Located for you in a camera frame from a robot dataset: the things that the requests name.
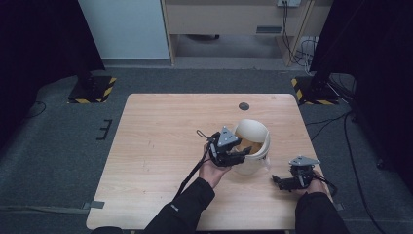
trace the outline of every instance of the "white panel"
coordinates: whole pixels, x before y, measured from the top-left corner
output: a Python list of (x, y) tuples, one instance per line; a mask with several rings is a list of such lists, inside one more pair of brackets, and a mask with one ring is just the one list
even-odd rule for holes
[(161, 1), (79, 3), (103, 59), (169, 59)]

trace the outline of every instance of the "black sleeve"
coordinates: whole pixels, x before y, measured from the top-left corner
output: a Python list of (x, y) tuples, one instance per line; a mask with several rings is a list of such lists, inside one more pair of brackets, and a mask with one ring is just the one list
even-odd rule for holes
[(195, 233), (201, 212), (214, 196), (209, 183), (198, 177), (178, 198), (161, 209), (143, 233)]
[(297, 234), (348, 234), (343, 219), (338, 215), (327, 195), (321, 192), (304, 194), (295, 209)]

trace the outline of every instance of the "wooden table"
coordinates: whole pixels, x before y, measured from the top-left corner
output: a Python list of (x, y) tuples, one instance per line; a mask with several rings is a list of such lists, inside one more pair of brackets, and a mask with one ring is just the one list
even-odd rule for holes
[(94, 196), (104, 207), (91, 208), (87, 226), (144, 229), (201, 159), (207, 142), (196, 130), (210, 136), (246, 118), (271, 133), (271, 170), (226, 174), (198, 229), (294, 229), (297, 197), (279, 191), (271, 174), (291, 177), (289, 160), (316, 154), (294, 96), (274, 94), (130, 95)]

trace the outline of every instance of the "black curtain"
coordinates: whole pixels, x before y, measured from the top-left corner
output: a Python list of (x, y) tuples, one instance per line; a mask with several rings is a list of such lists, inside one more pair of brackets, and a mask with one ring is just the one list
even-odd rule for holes
[(0, 148), (51, 82), (104, 69), (76, 0), (0, 0)]
[(352, 74), (354, 109), (413, 192), (413, 1), (334, 1), (311, 70)]

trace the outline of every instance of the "gray carpet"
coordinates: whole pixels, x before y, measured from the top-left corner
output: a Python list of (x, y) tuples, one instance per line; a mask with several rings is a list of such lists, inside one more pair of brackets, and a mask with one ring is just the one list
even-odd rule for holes
[[(0, 206), (57, 207), (81, 210), (94, 198), (100, 175), (124, 105), (133, 93), (289, 93), (290, 80), (301, 71), (116, 69), (118, 78), (105, 103), (68, 104), (76, 78), (42, 88), (38, 100), (46, 109), (27, 118), (0, 152)], [(34, 104), (29, 116), (40, 113)], [(339, 105), (301, 105), (306, 123), (336, 118), (350, 110)], [(101, 127), (113, 123), (106, 140)], [(386, 233), (413, 233), (413, 198), (397, 173), (375, 167), (377, 158), (357, 123), (348, 133), (363, 193), (371, 213)], [(322, 124), (308, 126), (310, 137)], [(346, 209), (340, 215), (352, 233), (379, 233), (363, 207), (344, 137), (343, 118), (329, 124), (313, 140), (327, 179), (338, 188), (334, 198)], [(37, 211), (0, 212), (0, 233), (90, 233), (87, 214)]]

